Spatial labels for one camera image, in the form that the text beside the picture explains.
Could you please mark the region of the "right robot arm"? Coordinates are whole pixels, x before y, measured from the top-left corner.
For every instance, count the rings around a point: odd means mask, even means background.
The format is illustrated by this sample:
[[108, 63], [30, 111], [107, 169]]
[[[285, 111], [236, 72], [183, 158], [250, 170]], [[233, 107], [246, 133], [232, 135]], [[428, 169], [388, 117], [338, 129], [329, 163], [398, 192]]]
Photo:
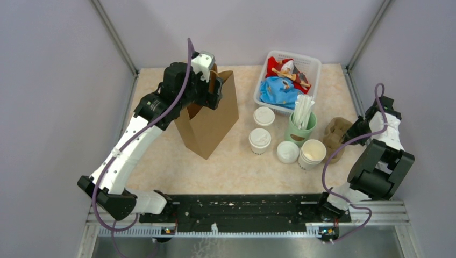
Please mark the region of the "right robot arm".
[[315, 207], [319, 220], [341, 218], [350, 203], [388, 200], [404, 180], [415, 157], [400, 142], [398, 127], [402, 116], [394, 110], [393, 103], [392, 98], [381, 96], [345, 132], [343, 142], [364, 134], [370, 136], [354, 142], [366, 148], [349, 172], [347, 182], [330, 193], [322, 193]]

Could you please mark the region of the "brown paper bag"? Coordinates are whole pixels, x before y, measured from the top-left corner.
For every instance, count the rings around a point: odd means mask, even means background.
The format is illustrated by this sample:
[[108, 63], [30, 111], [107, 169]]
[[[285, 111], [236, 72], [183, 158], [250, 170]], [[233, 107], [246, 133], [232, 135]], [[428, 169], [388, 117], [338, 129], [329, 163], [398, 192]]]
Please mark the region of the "brown paper bag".
[[218, 75], [223, 79], [218, 108], [212, 110], [192, 104], [175, 120], [184, 145], [206, 160], [239, 119], [234, 71], [226, 70]]

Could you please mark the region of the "white cup lid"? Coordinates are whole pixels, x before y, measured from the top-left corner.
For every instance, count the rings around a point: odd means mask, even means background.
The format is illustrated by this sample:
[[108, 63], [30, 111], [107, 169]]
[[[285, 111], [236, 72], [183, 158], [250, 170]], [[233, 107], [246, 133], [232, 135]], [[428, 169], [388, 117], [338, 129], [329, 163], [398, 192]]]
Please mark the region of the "white cup lid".
[[255, 128], [250, 132], [248, 139], [252, 146], [263, 148], [270, 144], [272, 137], [266, 129]]
[[272, 109], [261, 106], [254, 111], [253, 119], [256, 124], [272, 124], [275, 120], [275, 113]]

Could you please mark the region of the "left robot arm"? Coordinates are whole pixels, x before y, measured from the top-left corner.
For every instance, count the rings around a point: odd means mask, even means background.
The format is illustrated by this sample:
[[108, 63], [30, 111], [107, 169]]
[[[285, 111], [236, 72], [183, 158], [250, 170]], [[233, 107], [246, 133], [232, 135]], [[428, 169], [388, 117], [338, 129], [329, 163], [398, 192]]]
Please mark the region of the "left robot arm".
[[195, 104], [215, 110], [222, 98], [223, 80], [216, 64], [192, 61], [170, 64], [157, 89], [146, 94], [133, 111], [123, 136], [106, 160], [89, 176], [81, 176], [77, 185], [114, 220], [133, 213], [151, 213], [159, 222], [172, 217], [169, 198], [158, 191], [132, 193], [126, 183], [145, 151], [176, 120], [183, 109]]

